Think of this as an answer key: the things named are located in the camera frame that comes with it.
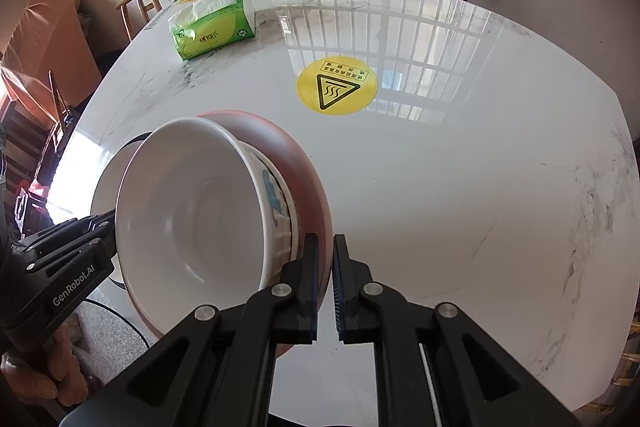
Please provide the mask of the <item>person's left hand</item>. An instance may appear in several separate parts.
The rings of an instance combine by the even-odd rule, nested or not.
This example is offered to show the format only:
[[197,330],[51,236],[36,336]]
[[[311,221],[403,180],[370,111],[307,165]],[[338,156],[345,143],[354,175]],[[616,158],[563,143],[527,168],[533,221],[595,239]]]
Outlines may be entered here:
[[58,399],[64,407],[88,398],[89,389],[80,364],[73,354],[65,324],[53,333],[54,345],[49,351],[47,370],[42,373],[28,366],[17,355],[2,355],[1,370],[17,398],[24,403]]

